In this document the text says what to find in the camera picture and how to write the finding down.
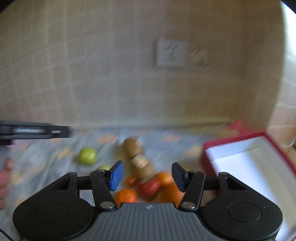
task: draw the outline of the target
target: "circular cover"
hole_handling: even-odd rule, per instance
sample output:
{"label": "circular cover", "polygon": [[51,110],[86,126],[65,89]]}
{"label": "circular cover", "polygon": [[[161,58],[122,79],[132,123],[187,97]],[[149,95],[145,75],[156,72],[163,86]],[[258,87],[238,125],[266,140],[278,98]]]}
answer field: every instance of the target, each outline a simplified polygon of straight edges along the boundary
{"label": "circular cover", "polygon": [[280,208],[262,195],[235,191],[218,196],[201,209],[205,225],[222,238],[259,241],[279,231],[283,215]]}
{"label": "circular cover", "polygon": [[49,191],[19,205],[13,223],[22,238],[64,241],[84,232],[93,218],[93,208],[87,201],[67,191]]}

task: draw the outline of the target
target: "wall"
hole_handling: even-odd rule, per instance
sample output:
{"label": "wall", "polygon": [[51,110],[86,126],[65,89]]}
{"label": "wall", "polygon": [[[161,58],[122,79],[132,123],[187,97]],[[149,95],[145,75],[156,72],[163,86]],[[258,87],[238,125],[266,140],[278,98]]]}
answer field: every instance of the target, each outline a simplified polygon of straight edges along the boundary
{"label": "wall", "polygon": [[[240,0],[16,0],[0,14],[0,118],[84,126],[232,118],[241,13]],[[210,69],[155,69],[159,37],[208,50]]]}
{"label": "wall", "polygon": [[280,4],[243,4],[244,73],[238,116],[253,130],[268,127],[282,82],[285,35]]}
{"label": "wall", "polygon": [[281,144],[296,137],[296,14],[282,4],[284,14],[285,55],[279,95],[268,132]]}

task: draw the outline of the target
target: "open box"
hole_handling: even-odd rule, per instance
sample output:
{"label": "open box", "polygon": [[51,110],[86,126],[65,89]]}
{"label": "open box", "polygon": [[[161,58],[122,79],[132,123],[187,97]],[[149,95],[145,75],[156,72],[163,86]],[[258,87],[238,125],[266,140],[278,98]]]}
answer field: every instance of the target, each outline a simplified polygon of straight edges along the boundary
{"label": "open box", "polygon": [[296,241],[296,169],[265,133],[206,142],[201,163],[207,175],[228,172],[276,203],[283,212],[277,241]]}

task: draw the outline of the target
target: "black cable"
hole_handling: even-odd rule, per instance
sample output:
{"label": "black cable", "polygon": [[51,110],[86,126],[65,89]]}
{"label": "black cable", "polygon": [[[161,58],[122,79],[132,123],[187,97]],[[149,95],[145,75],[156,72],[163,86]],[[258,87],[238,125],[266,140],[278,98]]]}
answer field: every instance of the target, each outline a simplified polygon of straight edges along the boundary
{"label": "black cable", "polygon": [[3,233],[10,241],[14,241],[11,237],[9,237],[9,235],[7,233],[5,233],[1,228],[0,228],[0,232]]}

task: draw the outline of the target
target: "red apple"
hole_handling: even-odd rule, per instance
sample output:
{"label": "red apple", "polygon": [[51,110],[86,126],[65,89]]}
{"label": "red apple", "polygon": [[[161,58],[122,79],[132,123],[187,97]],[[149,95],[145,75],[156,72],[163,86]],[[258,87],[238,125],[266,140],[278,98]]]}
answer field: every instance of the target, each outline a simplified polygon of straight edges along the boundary
{"label": "red apple", "polygon": [[160,191],[160,184],[161,182],[158,178],[153,178],[145,183],[139,183],[137,185],[138,194],[147,201],[152,201]]}

